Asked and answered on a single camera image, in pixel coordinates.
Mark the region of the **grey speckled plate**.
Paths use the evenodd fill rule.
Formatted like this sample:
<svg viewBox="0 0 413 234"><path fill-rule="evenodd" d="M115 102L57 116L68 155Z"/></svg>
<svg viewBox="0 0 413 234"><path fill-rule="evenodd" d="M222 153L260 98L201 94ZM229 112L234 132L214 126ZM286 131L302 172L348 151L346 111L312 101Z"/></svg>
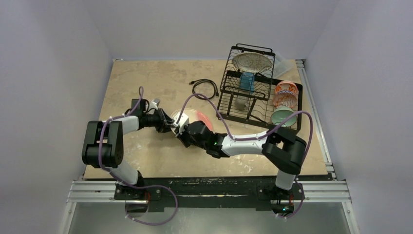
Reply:
<svg viewBox="0 0 413 234"><path fill-rule="evenodd" d="M271 60L265 55L245 52L235 55L232 59L232 64L242 72L262 73L270 70L272 67Z"/></svg>

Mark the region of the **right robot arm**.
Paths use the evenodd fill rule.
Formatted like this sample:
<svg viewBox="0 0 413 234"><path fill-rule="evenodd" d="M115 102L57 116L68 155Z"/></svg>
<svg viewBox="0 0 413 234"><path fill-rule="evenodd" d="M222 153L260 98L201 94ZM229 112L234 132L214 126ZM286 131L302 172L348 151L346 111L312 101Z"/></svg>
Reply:
<svg viewBox="0 0 413 234"><path fill-rule="evenodd" d="M275 132L230 137L215 133L204 122L195 121L172 129L185 147L196 146L214 158L237 155L262 155L278 168L274 194L286 198L293 191L293 183L301 172L307 143L293 132L280 128Z"/></svg>

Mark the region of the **pink and cream plate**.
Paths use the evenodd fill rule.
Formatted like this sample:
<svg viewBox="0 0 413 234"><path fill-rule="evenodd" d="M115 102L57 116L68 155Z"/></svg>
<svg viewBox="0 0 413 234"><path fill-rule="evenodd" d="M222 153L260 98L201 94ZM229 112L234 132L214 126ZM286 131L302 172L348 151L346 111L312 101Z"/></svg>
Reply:
<svg viewBox="0 0 413 234"><path fill-rule="evenodd" d="M213 125L210 119L201 111L191 108L185 108L183 110L183 114L179 120L179 123L191 124L196 121L202 121L208 129L213 131Z"/></svg>

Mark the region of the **small grey mug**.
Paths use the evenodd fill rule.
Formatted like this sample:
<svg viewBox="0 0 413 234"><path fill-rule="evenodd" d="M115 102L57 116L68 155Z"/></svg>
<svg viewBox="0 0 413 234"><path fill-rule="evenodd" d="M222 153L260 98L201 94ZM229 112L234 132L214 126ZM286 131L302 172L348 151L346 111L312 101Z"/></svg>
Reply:
<svg viewBox="0 0 413 234"><path fill-rule="evenodd" d="M245 96L237 96L235 99L234 106L237 110L246 111L249 108L250 99Z"/></svg>

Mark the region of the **mint green bowl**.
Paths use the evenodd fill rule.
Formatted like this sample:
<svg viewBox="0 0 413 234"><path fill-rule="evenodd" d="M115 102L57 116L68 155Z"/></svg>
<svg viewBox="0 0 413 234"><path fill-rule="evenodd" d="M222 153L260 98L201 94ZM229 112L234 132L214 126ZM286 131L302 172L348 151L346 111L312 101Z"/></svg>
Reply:
<svg viewBox="0 0 413 234"><path fill-rule="evenodd" d="M273 124L280 124L283 122L287 117L292 115L295 111L286 106L279 106L275 109L274 113L271 115L270 119ZM297 122L297 116L291 117L283 127L291 127Z"/></svg>

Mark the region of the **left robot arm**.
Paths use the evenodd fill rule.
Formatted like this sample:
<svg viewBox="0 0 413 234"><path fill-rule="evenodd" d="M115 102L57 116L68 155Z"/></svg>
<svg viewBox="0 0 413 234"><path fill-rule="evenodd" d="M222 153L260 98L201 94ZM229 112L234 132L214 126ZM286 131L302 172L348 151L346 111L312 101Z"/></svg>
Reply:
<svg viewBox="0 0 413 234"><path fill-rule="evenodd" d="M170 132L173 119L158 104L158 99L133 99L131 107L121 116L87 124L81 154L83 163L102 169L127 186L126 193L132 199L144 196L145 183L142 174L124 159L124 135L146 127L153 127L159 133Z"/></svg>

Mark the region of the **red geometric pattern bowl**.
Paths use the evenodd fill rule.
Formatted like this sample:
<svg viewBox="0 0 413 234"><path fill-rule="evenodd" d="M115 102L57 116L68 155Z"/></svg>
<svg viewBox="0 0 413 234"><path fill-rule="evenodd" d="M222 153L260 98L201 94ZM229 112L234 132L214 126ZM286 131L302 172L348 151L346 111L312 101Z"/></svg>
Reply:
<svg viewBox="0 0 413 234"><path fill-rule="evenodd" d="M298 98L293 93L279 92L279 93L275 94L275 96L273 98L273 105L276 108L279 108L281 106L285 106L285 107L293 109L297 106L297 104L298 104Z"/></svg>

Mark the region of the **red floral bowl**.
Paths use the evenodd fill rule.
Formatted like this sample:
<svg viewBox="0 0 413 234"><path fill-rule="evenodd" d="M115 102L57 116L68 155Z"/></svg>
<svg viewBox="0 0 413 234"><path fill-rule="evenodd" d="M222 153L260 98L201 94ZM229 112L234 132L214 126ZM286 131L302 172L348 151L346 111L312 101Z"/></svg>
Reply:
<svg viewBox="0 0 413 234"><path fill-rule="evenodd" d="M288 81L288 80L284 80L284 81L279 82L275 86L275 94L277 95L280 93L291 93L296 96L298 95L299 90L295 83Z"/></svg>

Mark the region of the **blue polka dot mug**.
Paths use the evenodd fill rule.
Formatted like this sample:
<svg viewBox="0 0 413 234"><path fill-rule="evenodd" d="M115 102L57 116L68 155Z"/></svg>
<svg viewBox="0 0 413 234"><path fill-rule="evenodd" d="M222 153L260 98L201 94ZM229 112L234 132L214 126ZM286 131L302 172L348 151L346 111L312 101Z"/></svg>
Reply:
<svg viewBox="0 0 413 234"><path fill-rule="evenodd" d="M240 77L239 88L245 92L253 93L255 90L255 75L250 72L243 72Z"/></svg>

